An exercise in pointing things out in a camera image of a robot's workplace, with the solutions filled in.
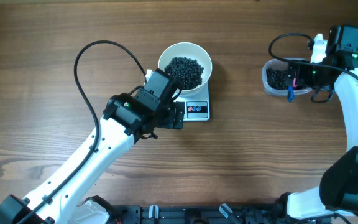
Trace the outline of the pink scoop blue handle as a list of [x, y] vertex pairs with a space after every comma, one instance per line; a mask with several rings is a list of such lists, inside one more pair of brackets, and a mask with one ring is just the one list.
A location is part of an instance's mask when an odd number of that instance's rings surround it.
[[287, 99], [288, 102], [291, 103], [295, 97], [294, 91], [296, 88], [298, 88], [297, 85], [297, 75], [298, 75], [298, 70], [295, 68], [289, 69], [288, 70], [288, 77], [287, 77]]

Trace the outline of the black beans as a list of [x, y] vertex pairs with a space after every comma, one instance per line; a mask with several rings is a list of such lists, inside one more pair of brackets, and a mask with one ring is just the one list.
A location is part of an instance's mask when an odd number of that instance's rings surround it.
[[184, 90], [192, 90], [202, 84], [204, 68], [195, 59], [174, 57], [164, 71], [175, 77]]

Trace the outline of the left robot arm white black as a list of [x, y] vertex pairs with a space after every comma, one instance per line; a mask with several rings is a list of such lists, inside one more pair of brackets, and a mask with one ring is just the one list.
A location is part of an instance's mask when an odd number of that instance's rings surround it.
[[23, 199], [0, 204], [0, 223], [69, 223], [77, 205], [105, 170], [155, 128], [181, 129], [185, 104], [139, 90], [114, 95], [85, 142], [44, 183]]

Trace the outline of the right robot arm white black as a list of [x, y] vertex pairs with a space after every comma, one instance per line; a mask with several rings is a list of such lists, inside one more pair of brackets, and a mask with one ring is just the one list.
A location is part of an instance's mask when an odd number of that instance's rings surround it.
[[358, 27], [336, 25], [328, 39], [310, 38], [310, 60], [283, 58], [287, 63], [288, 100], [294, 86], [337, 95], [346, 128], [346, 153], [322, 176], [319, 186], [283, 194], [276, 217], [300, 223], [331, 217], [358, 216]]

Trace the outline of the white digital kitchen scale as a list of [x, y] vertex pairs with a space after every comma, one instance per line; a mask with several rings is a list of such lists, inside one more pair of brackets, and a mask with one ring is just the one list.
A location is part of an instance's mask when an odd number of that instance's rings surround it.
[[194, 90], [183, 90], [175, 101], [184, 103], [185, 122], [208, 121], [210, 119], [208, 82]]

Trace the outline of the white bowl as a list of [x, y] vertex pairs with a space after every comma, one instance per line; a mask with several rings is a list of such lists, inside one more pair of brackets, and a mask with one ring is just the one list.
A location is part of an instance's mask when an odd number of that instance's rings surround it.
[[213, 64], [211, 57], [204, 48], [191, 42], [179, 42], [173, 44], [165, 49], [161, 54], [158, 60], [158, 68], [163, 70], [174, 57], [186, 57], [196, 60], [197, 63], [204, 68], [201, 74], [202, 83], [194, 89], [183, 90], [180, 94], [181, 97], [194, 95], [199, 92], [202, 87], [205, 87], [208, 84], [213, 71]]

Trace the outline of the clear plastic container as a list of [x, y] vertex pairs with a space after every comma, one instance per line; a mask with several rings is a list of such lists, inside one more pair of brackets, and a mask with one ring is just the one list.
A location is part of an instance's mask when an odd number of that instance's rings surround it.
[[[289, 60], [304, 60], [303, 58], [287, 58], [287, 59], [289, 59]], [[262, 83], [264, 86], [265, 93], [268, 95], [273, 95], [273, 96], [286, 96], [287, 97], [288, 88], [286, 90], [279, 90], [279, 89], [273, 88], [268, 83], [267, 70], [270, 68], [272, 70], [287, 70], [288, 63], [279, 61], [277, 59], [271, 59], [262, 68]], [[304, 94], [310, 93], [311, 91], [312, 91], [312, 88], [300, 88], [300, 89], [294, 89], [293, 93], [296, 96], [296, 95], [304, 95]]]

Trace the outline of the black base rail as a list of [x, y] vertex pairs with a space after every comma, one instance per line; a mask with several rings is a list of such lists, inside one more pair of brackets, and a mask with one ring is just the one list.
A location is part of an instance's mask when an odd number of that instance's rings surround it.
[[161, 207], [151, 205], [111, 205], [105, 199], [88, 197], [76, 207], [69, 223], [331, 223], [332, 218], [301, 218], [299, 220], [284, 214], [283, 205], [254, 204], [232, 206]]

